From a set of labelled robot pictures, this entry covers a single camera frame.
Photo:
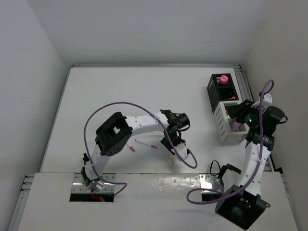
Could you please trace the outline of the purple highlighter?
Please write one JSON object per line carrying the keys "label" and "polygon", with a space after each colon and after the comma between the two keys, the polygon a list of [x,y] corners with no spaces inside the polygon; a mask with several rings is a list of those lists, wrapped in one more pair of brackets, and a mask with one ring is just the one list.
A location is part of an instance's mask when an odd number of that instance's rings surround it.
{"label": "purple highlighter", "polygon": [[234,122],[231,126],[231,132],[236,132],[241,125],[241,123]]}

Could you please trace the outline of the white marker magenta cap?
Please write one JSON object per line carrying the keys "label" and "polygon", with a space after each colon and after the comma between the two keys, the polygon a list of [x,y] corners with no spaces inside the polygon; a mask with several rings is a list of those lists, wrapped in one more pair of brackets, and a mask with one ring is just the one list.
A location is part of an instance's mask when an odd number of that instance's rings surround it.
{"label": "white marker magenta cap", "polygon": [[145,145],[145,146],[148,146],[148,147],[153,148],[153,149],[157,149],[156,145],[153,145],[153,144],[150,144],[150,143],[138,140],[138,139],[135,139],[135,142],[142,144],[142,145]]}

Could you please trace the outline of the pink-capped clear marker jar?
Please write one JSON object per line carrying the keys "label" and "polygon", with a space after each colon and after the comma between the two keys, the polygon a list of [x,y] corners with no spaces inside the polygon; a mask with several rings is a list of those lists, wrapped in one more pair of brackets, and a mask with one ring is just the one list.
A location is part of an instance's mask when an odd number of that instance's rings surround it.
{"label": "pink-capped clear marker jar", "polygon": [[229,77],[227,75],[221,75],[219,78],[219,84],[227,85],[229,81]]}

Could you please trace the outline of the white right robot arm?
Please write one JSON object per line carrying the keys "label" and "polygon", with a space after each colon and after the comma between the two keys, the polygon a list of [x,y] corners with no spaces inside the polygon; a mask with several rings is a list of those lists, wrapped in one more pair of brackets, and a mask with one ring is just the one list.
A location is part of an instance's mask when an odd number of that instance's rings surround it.
{"label": "white right robot arm", "polygon": [[245,159],[239,180],[223,195],[215,212],[243,230],[249,229],[269,207],[261,199],[261,180],[265,162],[273,150],[273,133],[277,125],[287,121],[285,113],[272,105],[272,97],[254,103],[245,100],[226,107],[229,117],[249,128],[246,135]]}

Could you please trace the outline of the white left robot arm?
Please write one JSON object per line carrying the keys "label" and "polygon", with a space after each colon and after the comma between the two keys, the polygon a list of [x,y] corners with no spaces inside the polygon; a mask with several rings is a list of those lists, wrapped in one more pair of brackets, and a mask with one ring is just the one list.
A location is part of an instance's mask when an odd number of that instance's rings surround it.
{"label": "white left robot arm", "polygon": [[128,140],[136,135],[150,132],[167,134],[160,141],[172,154],[182,161],[186,160],[189,151],[186,141],[181,138],[182,129],[190,126],[185,113],[177,114],[170,110],[160,110],[154,116],[124,116],[121,112],[111,115],[97,130],[95,146],[90,157],[84,157],[84,167],[81,174],[85,186],[93,190],[99,181],[109,158],[123,150]]}

